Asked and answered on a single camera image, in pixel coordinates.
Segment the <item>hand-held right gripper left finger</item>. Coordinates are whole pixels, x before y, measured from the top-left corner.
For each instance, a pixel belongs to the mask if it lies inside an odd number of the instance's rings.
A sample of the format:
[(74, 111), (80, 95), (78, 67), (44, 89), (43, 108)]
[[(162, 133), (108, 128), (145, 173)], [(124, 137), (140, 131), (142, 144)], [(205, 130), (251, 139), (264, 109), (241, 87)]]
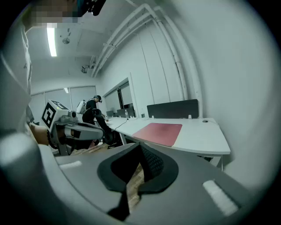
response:
[(113, 149), (60, 156), (55, 159), (66, 178), (82, 196), (107, 215), (124, 221), (141, 199), (137, 193), (141, 185), (141, 165), (139, 164), (134, 169), (134, 173), (126, 185), (125, 195), (109, 191), (100, 181), (97, 168), (103, 160), (132, 145), (131, 143)]

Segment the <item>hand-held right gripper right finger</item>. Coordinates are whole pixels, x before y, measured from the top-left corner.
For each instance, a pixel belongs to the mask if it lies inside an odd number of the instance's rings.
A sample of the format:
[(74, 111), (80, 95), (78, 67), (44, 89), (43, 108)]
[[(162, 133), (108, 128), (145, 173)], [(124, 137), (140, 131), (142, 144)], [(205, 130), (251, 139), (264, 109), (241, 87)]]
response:
[[(179, 167), (176, 180), (166, 190), (143, 195), (129, 216), (133, 225), (233, 225), (252, 196), (241, 184), (203, 158), (189, 152), (149, 144), (170, 156)], [(205, 190), (203, 183), (214, 181), (238, 206), (225, 216)]]

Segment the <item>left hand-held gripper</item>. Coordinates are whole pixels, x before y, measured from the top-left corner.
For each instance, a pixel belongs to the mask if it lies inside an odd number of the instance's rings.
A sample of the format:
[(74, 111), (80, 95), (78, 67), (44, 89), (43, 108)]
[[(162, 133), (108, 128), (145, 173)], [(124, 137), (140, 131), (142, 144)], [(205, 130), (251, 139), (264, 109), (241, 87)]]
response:
[(101, 139), (104, 136), (103, 129), (90, 123), (78, 123), (76, 112), (55, 100), (48, 100), (41, 119), (48, 130), (51, 147), (57, 149), (61, 156), (68, 156), (73, 151), (73, 147), (67, 145), (66, 140), (74, 138), (75, 125), (79, 140)]

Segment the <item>red mouse pad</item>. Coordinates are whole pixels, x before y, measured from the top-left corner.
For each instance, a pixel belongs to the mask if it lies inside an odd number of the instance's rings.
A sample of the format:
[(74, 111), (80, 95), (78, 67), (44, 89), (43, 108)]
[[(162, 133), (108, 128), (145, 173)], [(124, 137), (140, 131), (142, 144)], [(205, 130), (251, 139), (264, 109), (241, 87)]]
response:
[(158, 145), (174, 145), (182, 124), (150, 123), (133, 134), (133, 137)]

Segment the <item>person's left forearm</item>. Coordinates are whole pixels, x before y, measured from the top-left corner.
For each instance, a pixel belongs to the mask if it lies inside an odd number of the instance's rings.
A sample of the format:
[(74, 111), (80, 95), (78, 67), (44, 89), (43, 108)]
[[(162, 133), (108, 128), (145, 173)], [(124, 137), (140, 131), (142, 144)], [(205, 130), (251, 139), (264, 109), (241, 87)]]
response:
[(49, 145), (47, 128), (45, 126), (36, 125), (34, 123), (29, 123), (29, 128), (38, 144)]

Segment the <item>person's left hand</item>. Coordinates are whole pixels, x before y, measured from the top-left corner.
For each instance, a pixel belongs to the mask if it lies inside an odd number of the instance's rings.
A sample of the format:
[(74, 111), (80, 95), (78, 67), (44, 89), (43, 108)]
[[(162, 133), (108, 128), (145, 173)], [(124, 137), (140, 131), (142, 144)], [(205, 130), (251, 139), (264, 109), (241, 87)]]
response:
[(97, 146), (98, 144), (99, 144), (98, 139), (95, 139), (95, 140), (74, 140), (72, 147), (76, 150), (89, 149), (89, 148)]

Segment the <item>medium dark desk partition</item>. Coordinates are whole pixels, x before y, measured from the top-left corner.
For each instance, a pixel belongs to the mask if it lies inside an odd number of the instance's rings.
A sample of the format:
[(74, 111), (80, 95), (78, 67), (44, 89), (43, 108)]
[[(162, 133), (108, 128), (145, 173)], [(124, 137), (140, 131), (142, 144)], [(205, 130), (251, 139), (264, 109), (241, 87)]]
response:
[(134, 111), (133, 107), (126, 108), (126, 109), (118, 109), (118, 110), (117, 110), (118, 117), (126, 118), (126, 116), (125, 116), (125, 110), (127, 110), (128, 115), (129, 115), (129, 118), (135, 117), (135, 111)]

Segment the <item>window with white blinds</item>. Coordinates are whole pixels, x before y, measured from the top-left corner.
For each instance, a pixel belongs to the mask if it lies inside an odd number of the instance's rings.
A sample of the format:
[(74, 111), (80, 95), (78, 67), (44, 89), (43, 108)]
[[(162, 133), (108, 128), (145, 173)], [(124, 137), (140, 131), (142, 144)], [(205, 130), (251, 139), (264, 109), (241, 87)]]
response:
[(107, 111), (116, 113), (119, 109), (133, 108), (133, 98), (128, 78), (108, 90), (103, 97)]

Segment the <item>large dark desk partition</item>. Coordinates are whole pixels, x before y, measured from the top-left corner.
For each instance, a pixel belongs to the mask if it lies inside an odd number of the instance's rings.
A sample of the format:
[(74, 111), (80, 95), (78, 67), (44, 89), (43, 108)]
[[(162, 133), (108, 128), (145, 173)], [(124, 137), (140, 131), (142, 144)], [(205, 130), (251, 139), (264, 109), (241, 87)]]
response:
[(188, 119), (189, 115), (199, 118), (197, 99), (148, 105), (147, 110), (149, 117), (156, 119)]

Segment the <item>person's light grey t-shirt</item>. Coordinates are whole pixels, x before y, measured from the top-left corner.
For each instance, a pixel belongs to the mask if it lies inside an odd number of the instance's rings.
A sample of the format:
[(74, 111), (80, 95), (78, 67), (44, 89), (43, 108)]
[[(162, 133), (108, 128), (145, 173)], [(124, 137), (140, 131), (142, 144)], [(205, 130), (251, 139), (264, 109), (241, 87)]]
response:
[(25, 26), (18, 20), (0, 48), (0, 130), (29, 134), (32, 63)]

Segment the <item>long ceiling light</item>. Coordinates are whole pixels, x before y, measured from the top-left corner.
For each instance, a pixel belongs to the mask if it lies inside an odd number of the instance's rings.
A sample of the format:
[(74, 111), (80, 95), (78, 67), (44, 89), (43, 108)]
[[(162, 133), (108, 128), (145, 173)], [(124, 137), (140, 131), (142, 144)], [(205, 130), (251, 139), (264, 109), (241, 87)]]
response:
[(55, 46), (55, 30), (54, 28), (47, 28), (47, 39), (48, 39), (48, 46), (51, 57), (56, 57), (56, 46)]

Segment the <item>white wall pipe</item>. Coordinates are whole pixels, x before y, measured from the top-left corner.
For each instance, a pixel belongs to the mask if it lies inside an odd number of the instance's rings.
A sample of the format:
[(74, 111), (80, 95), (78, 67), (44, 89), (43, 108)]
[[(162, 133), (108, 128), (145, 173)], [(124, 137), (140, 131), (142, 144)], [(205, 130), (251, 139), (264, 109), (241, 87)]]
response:
[(187, 64), (189, 72), (192, 76), (195, 95), (196, 95), (196, 97), (198, 99), (198, 102), (200, 104), (200, 108), (203, 109), (203, 107), (202, 107), (202, 91), (201, 91), (200, 80), (199, 80), (198, 71), (197, 71), (197, 68), (196, 68), (196, 65), (195, 65), (193, 55), (190, 51), (190, 48), (189, 48), (187, 42), (185, 41), (184, 37), (182, 36), (180, 30), (177, 28), (175, 23), (170, 19), (170, 17), (165, 13), (165, 11), (160, 6), (154, 7), (154, 10), (160, 11), (162, 13), (163, 17), (166, 19), (168, 24), (171, 26), (172, 30), (175, 32), (177, 38), (179, 39), (180, 44), (183, 47), (183, 51), (184, 51), (185, 56), (187, 58), (186, 64)]
[[(186, 80), (184, 76), (184, 71), (180, 62), (180, 58), (178, 56), (178, 53), (176, 51), (175, 45), (173, 44), (173, 41), (171, 39), (171, 36), (169, 35), (167, 29), (164, 27), (164, 24), (160, 17), (156, 14), (156, 8), (151, 8), (149, 4), (144, 3), (140, 6), (135, 5), (136, 9), (131, 12), (123, 22), (115, 29), (113, 34), (110, 36), (108, 41), (104, 44), (104, 48), (102, 49), (98, 60), (96, 61), (96, 64), (94, 66), (94, 69), (92, 71), (91, 76), (95, 77), (98, 73), (98, 71), (103, 67), (104, 63), (107, 61), (107, 59), (110, 57), (110, 55), (113, 53), (112, 50), (108, 51), (107, 49), (109, 47), (111, 48), (117, 48), (130, 34), (134, 32), (134, 30), (137, 30), (144, 24), (146, 24), (149, 21), (153, 21), (156, 28), (160, 30), (160, 33), (164, 36), (164, 40), (169, 47), (170, 54), (172, 55), (172, 62), (174, 64), (174, 69), (177, 74), (177, 81), (179, 84), (179, 90), (180, 90), (180, 98), (182, 100), (186, 100), (188, 98), (187, 94), (187, 88), (186, 88)], [(139, 18), (137, 18), (128, 28), (126, 28), (122, 33), (120, 31), (123, 29), (123, 27), (130, 22), (130, 20), (139, 14), (143, 9), (147, 11), (147, 13), (141, 15)]]

